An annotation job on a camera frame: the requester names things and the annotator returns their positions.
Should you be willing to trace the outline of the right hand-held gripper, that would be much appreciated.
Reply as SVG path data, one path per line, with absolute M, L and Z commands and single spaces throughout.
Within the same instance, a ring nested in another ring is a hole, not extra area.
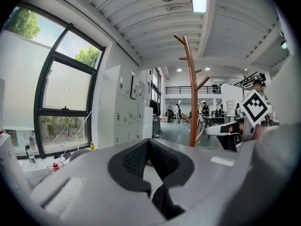
M 256 90 L 251 90 L 241 102 L 236 121 L 207 127 L 205 133 L 212 136 L 241 134 L 241 142 L 252 140 L 256 127 L 268 113 L 268 105 Z

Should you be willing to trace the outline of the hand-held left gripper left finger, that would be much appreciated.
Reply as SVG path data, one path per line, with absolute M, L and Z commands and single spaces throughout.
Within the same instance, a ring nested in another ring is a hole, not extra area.
M 30 216 L 41 226 L 160 226 L 166 218 L 150 200 L 144 180 L 151 161 L 165 169 L 170 147 L 140 139 L 87 152 L 39 183 Z

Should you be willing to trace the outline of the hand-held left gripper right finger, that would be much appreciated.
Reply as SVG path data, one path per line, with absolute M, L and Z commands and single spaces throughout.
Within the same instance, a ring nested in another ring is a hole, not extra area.
M 167 219 L 159 210 L 149 211 L 152 226 L 238 226 L 252 221 L 256 210 L 248 194 L 255 141 L 239 153 L 188 147 L 150 139 L 150 150 L 164 178 L 168 201 L 176 215 Z

